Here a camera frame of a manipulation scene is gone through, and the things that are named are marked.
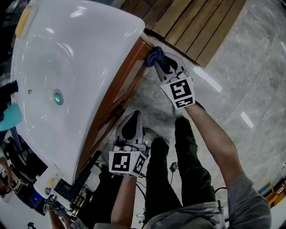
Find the blue object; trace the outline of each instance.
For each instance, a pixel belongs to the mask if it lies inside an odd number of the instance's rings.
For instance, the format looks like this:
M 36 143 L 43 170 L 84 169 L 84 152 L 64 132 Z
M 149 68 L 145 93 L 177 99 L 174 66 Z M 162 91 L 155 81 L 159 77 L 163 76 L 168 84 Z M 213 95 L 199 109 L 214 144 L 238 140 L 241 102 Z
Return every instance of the blue object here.
M 30 196 L 30 203 L 34 208 L 37 208 L 41 201 L 43 200 L 42 196 L 36 192 L 33 188 L 33 194 Z
M 177 62 L 165 56 L 160 46 L 154 47 L 145 59 L 147 68 L 152 67 L 154 65 L 154 62 L 157 62 L 159 66 L 161 67 L 161 69 L 163 70 L 163 72 L 166 74 L 172 73 L 170 72 L 171 70 L 170 67 L 172 67 L 175 71 L 178 68 Z
M 14 103 L 4 112 L 4 120 L 0 122 L 0 131 L 6 131 L 18 125 L 22 121 L 22 113 L 19 106 Z
M 62 101 L 62 96 L 60 95 L 60 93 L 57 92 L 55 94 L 55 99 L 56 99 L 57 102 L 61 102 Z

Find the white sink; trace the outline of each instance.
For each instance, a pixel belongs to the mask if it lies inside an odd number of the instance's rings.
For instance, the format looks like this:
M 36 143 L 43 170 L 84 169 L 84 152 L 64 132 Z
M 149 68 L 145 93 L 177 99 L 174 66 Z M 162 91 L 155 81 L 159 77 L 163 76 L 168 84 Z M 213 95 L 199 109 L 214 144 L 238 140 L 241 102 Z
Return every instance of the white sink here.
M 31 0 L 30 5 L 36 14 L 25 25 L 24 30 L 30 25 L 27 35 L 16 39 L 11 69 L 19 87 L 12 102 L 23 115 L 17 131 L 72 184 L 96 111 L 145 25 L 86 0 Z

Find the shoe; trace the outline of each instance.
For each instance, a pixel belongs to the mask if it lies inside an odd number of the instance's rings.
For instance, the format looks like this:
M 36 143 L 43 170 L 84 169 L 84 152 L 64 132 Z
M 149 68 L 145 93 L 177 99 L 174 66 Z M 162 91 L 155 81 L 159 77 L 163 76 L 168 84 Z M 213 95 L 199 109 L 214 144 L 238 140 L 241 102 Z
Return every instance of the shoe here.
M 157 134 L 154 130 L 152 130 L 151 128 L 146 127 L 145 128 L 145 140 L 146 140 L 146 144 L 148 145 L 149 143 L 151 144 L 152 141 L 154 141 L 154 139 L 156 138 L 162 138 L 167 145 L 169 145 L 169 141 L 166 140 L 165 138 L 161 137 L 159 134 Z

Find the black pants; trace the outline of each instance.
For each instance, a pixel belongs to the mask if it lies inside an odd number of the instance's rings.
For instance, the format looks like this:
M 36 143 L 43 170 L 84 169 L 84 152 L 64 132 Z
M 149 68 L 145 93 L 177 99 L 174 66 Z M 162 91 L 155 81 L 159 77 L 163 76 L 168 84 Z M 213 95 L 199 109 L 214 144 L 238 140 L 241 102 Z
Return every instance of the black pants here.
M 215 201 L 210 173 L 198 160 L 198 146 L 189 121 L 182 117 L 175 123 L 178 168 L 182 179 L 183 206 Z M 146 222 L 152 217 L 182 205 L 168 181 L 167 159 L 169 147 L 161 138 L 151 144 L 151 158 L 147 167 Z
M 99 174 L 100 183 L 93 192 L 92 200 L 84 202 L 79 212 L 83 224 L 93 229 L 96 223 L 110 223 L 111 212 L 119 191 L 123 177 L 106 171 Z

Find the tile floor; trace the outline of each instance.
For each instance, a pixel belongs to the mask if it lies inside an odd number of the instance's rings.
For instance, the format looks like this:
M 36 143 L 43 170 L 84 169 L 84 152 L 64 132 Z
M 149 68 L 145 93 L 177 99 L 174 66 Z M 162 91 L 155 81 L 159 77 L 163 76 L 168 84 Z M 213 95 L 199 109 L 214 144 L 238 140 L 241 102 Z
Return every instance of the tile floor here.
M 177 54 L 154 38 L 153 42 L 165 52 Z M 259 189 L 269 180 L 281 177 L 281 167 L 286 161 L 286 10 L 274 0 L 247 0 L 205 69 L 182 59 L 194 79 L 196 99 L 234 141 L 242 166 L 255 187 Z M 155 69 L 150 68 L 125 115 L 140 110 L 144 126 L 170 140 L 168 165 L 171 165 L 177 161 L 175 118 L 172 105 L 160 91 L 159 83 Z M 195 126 L 192 127 L 198 157 L 209 170 L 212 185 L 223 187 L 218 166 Z M 103 147 L 104 151 L 111 149 L 114 134 Z M 181 199 L 179 172 L 173 176 L 172 187 Z M 226 205 L 226 191 L 220 191 L 217 197 Z M 142 214 L 143 207 L 143 196 L 137 190 L 134 214 Z M 134 216 L 134 227 L 141 228 L 139 220 Z

